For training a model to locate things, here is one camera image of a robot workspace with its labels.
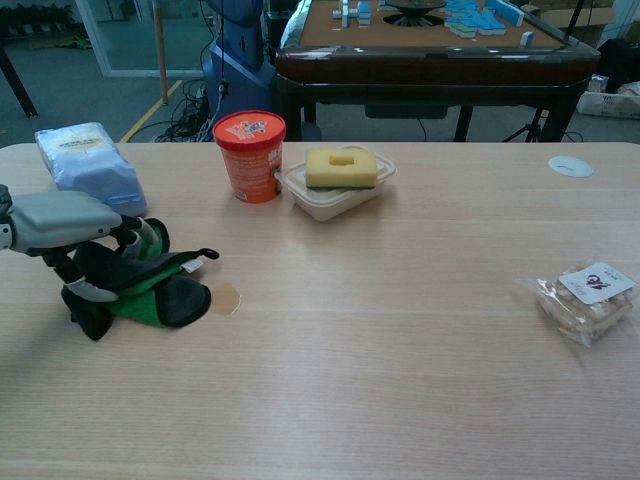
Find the orange paper cup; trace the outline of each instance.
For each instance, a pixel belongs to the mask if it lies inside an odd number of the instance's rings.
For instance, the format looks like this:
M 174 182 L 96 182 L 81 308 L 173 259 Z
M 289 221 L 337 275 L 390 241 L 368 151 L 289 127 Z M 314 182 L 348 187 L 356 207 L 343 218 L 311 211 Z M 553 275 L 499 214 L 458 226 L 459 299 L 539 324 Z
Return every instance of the orange paper cup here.
M 268 202 L 280 193 L 274 173 L 282 166 L 285 132 L 280 116 L 259 110 L 228 115 L 213 127 L 233 193 L 240 200 Z

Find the cardboard box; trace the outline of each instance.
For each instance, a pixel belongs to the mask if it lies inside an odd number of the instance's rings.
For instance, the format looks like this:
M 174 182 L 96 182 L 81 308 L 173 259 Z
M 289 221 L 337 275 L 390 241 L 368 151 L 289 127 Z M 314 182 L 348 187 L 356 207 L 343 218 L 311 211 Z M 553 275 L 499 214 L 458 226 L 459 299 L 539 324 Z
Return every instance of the cardboard box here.
M 540 17 L 549 25 L 564 30 L 569 26 L 573 8 L 563 8 L 559 10 L 542 10 L 537 6 L 525 5 L 523 10 Z M 576 29 L 573 36 L 578 40 L 596 48 L 600 42 L 602 31 L 606 25 L 615 23 L 615 15 L 613 8 L 594 8 L 591 10 L 591 18 L 589 18 L 589 8 L 583 8 L 576 23 Z

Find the light wood tabletop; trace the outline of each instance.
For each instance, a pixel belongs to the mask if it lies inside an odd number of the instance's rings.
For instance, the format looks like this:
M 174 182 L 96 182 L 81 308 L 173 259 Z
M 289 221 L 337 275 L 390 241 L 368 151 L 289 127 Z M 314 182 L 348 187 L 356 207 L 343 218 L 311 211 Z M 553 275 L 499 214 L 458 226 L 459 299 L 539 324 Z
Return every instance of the light wood tabletop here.
M 173 249 L 220 251 L 202 281 L 233 315 L 93 343 L 3 252 L 0 478 L 638 479 L 636 326 L 572 344 L 518 280 L 590 257 L 640 279 L 640 146 L 368 146 L 397 176 L 326 223 L 234 199 L 214 145 L 121 146 Z M 35 145 L 0 150 L 0 183 L 51 188 Z

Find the blue robot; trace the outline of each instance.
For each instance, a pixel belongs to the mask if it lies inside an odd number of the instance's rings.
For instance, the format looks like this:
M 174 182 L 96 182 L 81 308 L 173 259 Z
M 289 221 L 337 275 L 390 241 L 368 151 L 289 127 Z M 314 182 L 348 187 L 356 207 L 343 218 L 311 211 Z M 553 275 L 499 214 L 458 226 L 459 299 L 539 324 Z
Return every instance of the blue robot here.
M 215 119 L 240 110 L 277 112 L 276 70 L 264 61 L 263 54 L 263 0 L 207 2 L 224 22 L 223 34 L 209 46 L 210 55 L 203 65 Z

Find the yellow sponge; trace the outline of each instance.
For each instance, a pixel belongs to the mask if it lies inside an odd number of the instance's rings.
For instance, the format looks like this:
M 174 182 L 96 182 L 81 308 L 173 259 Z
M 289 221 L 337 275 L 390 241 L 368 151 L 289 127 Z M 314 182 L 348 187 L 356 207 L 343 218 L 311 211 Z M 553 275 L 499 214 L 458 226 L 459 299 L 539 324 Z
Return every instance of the yellow sponge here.
M 378 162 L 373 153 L 356 148 L 307 151 L 308 188 L 373 188 Z

